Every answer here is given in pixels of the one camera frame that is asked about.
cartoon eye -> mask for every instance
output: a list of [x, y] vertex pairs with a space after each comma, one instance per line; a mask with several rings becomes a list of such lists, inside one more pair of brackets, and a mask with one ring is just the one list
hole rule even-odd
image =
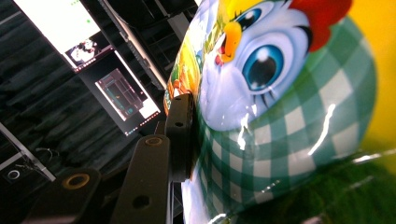
[[241, 24], [242, 31], [246, 30], [249, 26], [251, 26], [255, 21], [257, 21], [262, 14], [262, 11], [259, 8], [254, 8], [244, 15], [240, 16], [236, 19], [239, 24]]
[[255, 49], [242, 70], [251, 91], [262, 91], [270, 87], [282, 72], [284, 57], [279, 48], [264, 45]]

cartoon chicken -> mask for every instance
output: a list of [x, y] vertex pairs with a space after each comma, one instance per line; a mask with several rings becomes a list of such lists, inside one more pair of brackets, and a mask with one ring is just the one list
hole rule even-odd
[[234, 19], [205, 56], [199, 106], [206, 124], [227, 131], [267, 111], [297, 78], [309, 51], [326, 44], [329, 26], [350, 5], [296, 0], [235, 8], [231, 1], [227, 14]]

